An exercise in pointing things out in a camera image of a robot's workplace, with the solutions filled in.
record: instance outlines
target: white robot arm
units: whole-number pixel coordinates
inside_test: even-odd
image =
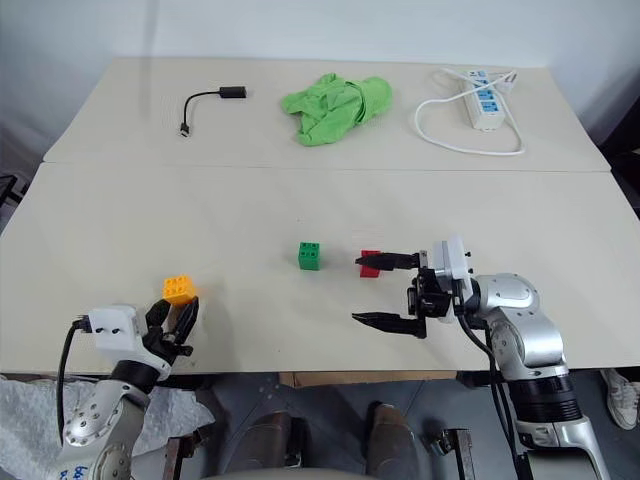
[[[63,424],[62,451],[49,472],[51,480],[130,480],[131,452],[142,431],[149,393],[171,372],[198,315],[198,298],[184,306],[175,328],[162,323],[170,305],[157,302],[140,333],[136,311],[128,305],[96,308],[85,319],[96,347],[117,364],[107,380]]]
[[[507,383],[520,442],[537,451],[580,450],[597,478],[609,480],[591,422],[582,414],[568,376],[562,337],[540,309],[538,291],[511,273],[472,278],[469,256],[456,236],[434,246],[432,266],[425,251],[357,259],[356,263],[379,270],[417,268],[418,275],[408,290],[409,314],[415,318],[381,312],[353,314],[353,318],[386,332],[425,338],[425,318],[445,317],[453,304],[465,334],[487,353],[491,365],[497,363]],[[471,329],[485,330],[490,345]],[[509,439],[512,432],[507,430],[511,429],[505,428]],[[528,462],[526,456],[518,458],[510,443],[518,475],[531,475],[522,471],[528,469],[522,465]]]

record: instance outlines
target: green cloth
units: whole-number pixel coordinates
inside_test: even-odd
[[[335,73],[282,99],[287,113],[300,113],[298,141],[308,147],[334,143],[356,125],[391,106],[391,86],[381,78],[349,82]]]

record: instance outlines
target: cable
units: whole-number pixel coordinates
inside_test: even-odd
[[[69,327],[67,337],[64,340],[64,346],[62,347],[62,355],[60,355],[60,364],[58,365],[58,379],[56,383],[56,411],[58,415],[58,435],[60,436],[60,443],[63,443],[62,430],[64,429],[64,402],[63,402],[63,387],[64,387],[64,370],[67,366],[67,358],[69,357],[69,351],[71,350],[71,342],[76,330],[83,330],[84,332],[91,332],[91,324],[89,317],[82,316],[78,320],[74,321]]]
[[[489,358],[489,377],[490,377],[490,387],[491,387],[491,396],[493,397],[493,404],[496,408],[496,414],[498,415],[498,420],[500,420],[500,425],[502,427],[502,432],[504,433],[505,439],[507,440],[507,445],[509,446],[509,452],[511,454],[511,461],[513,462],[513,466],[516,469],[516,473],[518,472],[518,453],[516,451],[515,445],[515,434],[513,430],[513,419],[511,417],[511,411],[509,410],[509,404],[507,403],[507,397],[504,392],[504,388],[500,382],[497,381],[497,367],[496,367],[496,359],[493,355],[493,351],[491,350],[491,341],[490,339],[487,341],[485,345],[482,341],[473,333],[467,320],[464,315],[456,315],[458,318],[458,322],[462,327],[462,331],[465,333],[467,337],[476,345],[480,350],[482,350],[487,357]],[[485,329],[485,335],[488,335],[488,327]]]
[[[442,69],[444,72],[453,75],[455,77],[461,78],[463,80],[467,80],[473,83],[473,81],[466,77],[465,75],[462,75],[458,72],[454,72],[453,70],[450,70],[448,68],[443,68]],[[446,149],[449,150],[453,150],[454,152],[461,152],[461,153],[471,153],[471,154],[476,154],[476,155],[490,155],[490,156],[499,156],[499,157],[510,157],[510,156],[515,156],[515,155],[521,155],[525,152],[525,146],[524,146],[524,140],[522,138],[522,133],[520,132],[520,129],[518,128],[518,124],[516,123],[515,118],[513,118],[513,115],[511,114],[511,110],[509,109],[507,102],[505,101],[504,97],[502,96],[502,94],[498,91],[498,88],[494,89],[494,92],[496,94],[496,96],[498,97],[498,99],[500,100],[500,103],[502,104],[504,111],[506,113],[507,116],[507,120],[509,121],[511,128],[513,128],[513,131],[515,132],[516,136],[518,137],[518,149],[514,150],[512,152],[492,152],[492,151],[487,151],[487,150],[475,150],[472,148],[464,148],[464,147],[457,147],[455,145],[451,145],[450,143],[447,142],[443,142],[441,140],[437,140],[433,137],[428,136],[424,130],[422,129],[422,127],[420,126],[420,112],[422,111],[422,109],[424,107],[426,107],[427,105],[431,105],[434,103],[449,103],[449,102],[453,102],[455,100],[458,100],[459,98],[465,97],[467,95],[471,95],[472,93],[478,92],[480,90],[484,90],[486,88],[489,88],[493,85],[498,85],[501,84],[505,81],[511,82],[512,80],[509,79],[513,79],[515,78],[516,72],[515,70],[512,70],[511,72],[508,72],[506,74],[501,75],[500,77],[498,77],[496,80],[493,80],[485,85],[476,87],[476,88],[472,88],[471,90],[466,90],[462,93],[458,93],[457,95],[454,95],[452,97],[448,97],[448,98],[433,98],[430,100],[425,100],[424,102],[422,102],[420,105],[418,105],[418,107],[416,108],[416,111],[413,115],[413,122],[415,125],[415,128],[418,132],[418,135],[420,135],[424,140],[426,140],[429,143],[433,143],[434,145],[438,145],[440,147],[444,147]]]
[[[204,95],[220,95],[220,98],[247,98],[247,89],[245,87],[220,87],[216,91],[210,92],[198,92],[188,97],[184,102],[184,108],[182,110],[182,123],[180,124],[180,135],[188,137],[190,128],[187,124],[187,107],[189,102],[197,97]]]

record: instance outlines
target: person's leg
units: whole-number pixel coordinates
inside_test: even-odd
[[[399,410],[378,405],[367,445],[367,475],[381,480],[420,478],[414,437]]]
[[[256,420],[236,446],[225,473],[285,465],[291,416],[276,412]]]
[[[625,430],[638,424],[640,368],[607,368],[600,370],[607,384],[607,407],[614,422]]]

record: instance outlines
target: white table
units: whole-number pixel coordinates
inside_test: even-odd
[[[544,68],[519,69],[509,99],[526,137],[526,154],[465,155],[423,141],[413,131],[415,107],[459,88],[457,81],[439,74],[439,68],[403,63],[117,59],[45,161],[327,170],[609,171]],[[393,88],[393,107],[334,145],[304,147],[295,140],[298,119],[281,110],[280,100],[328,72],[353,80],[374,75],[386,79]],[[246,85],[249,98],[196,100],[189,114],[192,136],[181,137],[184,100],[224,85]],[[433,136],[457,145],[511,150],[516,144],[507,126],[490,134],[473,130],[462,101],[428,108],[424,122]]]
[[[640,223],[608,173],[87,162],[43,164],[0,238],[0,371],[54,370],[76,315],[148,308],[181,273],[202,311],[177,373],[484,369],[456,325],[421,341],[350,318],[406,310],[410,273],[361,279],[360,249],[454,232],[476,272],[534,282],[571,367],[640,364]],[[300,241],[320,242],[322,270],[298,268]],[[72,350],[69,371],[110,371],[85,336]]]

